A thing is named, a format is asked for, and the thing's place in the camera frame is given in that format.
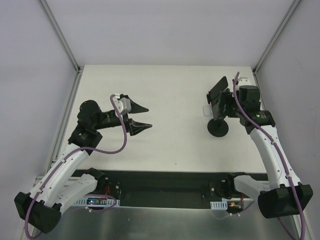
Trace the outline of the black smartphone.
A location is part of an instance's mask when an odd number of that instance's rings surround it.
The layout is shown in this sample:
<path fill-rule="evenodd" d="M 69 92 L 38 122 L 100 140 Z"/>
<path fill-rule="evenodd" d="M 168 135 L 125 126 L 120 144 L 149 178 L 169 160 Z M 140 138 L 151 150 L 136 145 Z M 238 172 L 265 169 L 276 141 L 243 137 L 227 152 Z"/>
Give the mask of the black smartphone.
<path fill-rule="evenodd" d="M 221 91 L 217 97 L 211 102 L 213 119 L 215 121 L 221 120 L 224 115 L 224 101 L 222 100 L 224 92 Z"/>
<path fill-rule="evenodd" d="M 228 87 L 228 80 L 226 76 L 223 76 L 218 83 L 209 91 L 209 95 L 212 99 L 220 95 Z"/>

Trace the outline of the white folding phone stand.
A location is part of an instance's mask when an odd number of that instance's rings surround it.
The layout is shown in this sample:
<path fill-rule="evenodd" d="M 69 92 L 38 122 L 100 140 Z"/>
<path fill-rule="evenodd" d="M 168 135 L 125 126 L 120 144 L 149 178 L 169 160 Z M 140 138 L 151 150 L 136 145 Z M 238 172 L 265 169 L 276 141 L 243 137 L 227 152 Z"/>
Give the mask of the white folding phone stand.
<path fill-rule="evenodd" d="M 212 107 L 210 105 L 204 105 L 202 107 L 202 112 L 203 112 L 203 115 L 206 116 L 206 117 L 212 117 L 213 116 Z"/>

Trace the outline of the black folding phone stand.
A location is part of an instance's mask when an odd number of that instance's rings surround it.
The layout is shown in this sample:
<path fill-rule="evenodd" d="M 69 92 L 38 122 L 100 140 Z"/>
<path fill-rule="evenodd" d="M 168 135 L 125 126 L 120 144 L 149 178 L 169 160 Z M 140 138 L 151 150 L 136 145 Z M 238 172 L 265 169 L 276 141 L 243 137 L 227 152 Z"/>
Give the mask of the black folding phone stand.
<path fill-rule="evenodd" d="M 206 99 L 207 99 L 207 103 L 211 105 L 215 97 L 212 96 L 211 92 L 209 91 L 208 94 L 206 95 Z"/>

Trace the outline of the black round-base clamp stand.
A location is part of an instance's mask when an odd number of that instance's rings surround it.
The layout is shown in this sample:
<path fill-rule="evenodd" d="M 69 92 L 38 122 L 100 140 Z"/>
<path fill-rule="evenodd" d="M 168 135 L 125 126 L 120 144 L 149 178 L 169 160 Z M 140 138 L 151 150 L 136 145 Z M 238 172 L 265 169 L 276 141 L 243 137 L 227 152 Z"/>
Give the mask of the black round-base clamp stand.
<path fill-rule="evenodd" d="M 214 118 L 212 118 L 207 123 L 207 130 L 212 136 L 222 138 L 228 133 L 229 126 L 224 119 L 224 116 L 221 120 L 214 120 Z"/>

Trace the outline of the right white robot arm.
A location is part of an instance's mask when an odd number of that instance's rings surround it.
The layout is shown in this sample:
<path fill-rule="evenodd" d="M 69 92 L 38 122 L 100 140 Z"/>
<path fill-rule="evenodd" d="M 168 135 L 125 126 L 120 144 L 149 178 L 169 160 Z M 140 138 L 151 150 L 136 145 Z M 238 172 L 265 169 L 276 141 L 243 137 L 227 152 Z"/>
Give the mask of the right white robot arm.
<path fill-rule="evenodd" d="M 258 149 L 268 177 L 268 183 L 261 183 L 247 173 L 231 173 L 226 179 L 226 194 L 234 198 L 243 193 L 257 201 L 266 219 L 293 215 L 303 219 L 313 190 L 309 184 L 302 184 L 289 164 L 272 114 L 261 109 L 258 87 L 244 85 L 234 92 L 222 91 L 218 111 L 225 117 L 240 120 Z"/>

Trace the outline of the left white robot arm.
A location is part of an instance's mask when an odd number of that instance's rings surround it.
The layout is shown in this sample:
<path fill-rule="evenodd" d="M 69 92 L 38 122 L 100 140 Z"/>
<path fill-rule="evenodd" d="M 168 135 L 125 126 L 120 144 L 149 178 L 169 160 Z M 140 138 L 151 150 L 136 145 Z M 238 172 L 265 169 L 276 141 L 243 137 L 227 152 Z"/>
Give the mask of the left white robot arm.
<path fill-rule="evenodd" d="M 86 195 L 92 194 L 106 201 L 105 210 L 117 205 L 118 200 L 109 194 L 106 175 L 93 167 L 86 170 L 75 183 L 65 186 L 79 165 L 93 152 L 118 154 L 126 147 L 128 136 L 135 136 L 152 127 L 151 124 L 129 118 L 130 114 L 148 112 L 148 108 L 125 94 L 112 94 L 109 99 L 113 106 L 109 111 L 102 111 L 94 100 L 86 100 L 80 105 L 77 125 L 57 161 L 29 192 L 19 192 L 14 198 L 18 215 L 24 220 L 24 233 L 28 239 L 34 239 L 29 226 L 43 234 L 51 232 L 66 210 Z M 98 149 L 103 138 L 99 131 L 114 127 L 122 128 L 122 146 L 113 151 Z"/>

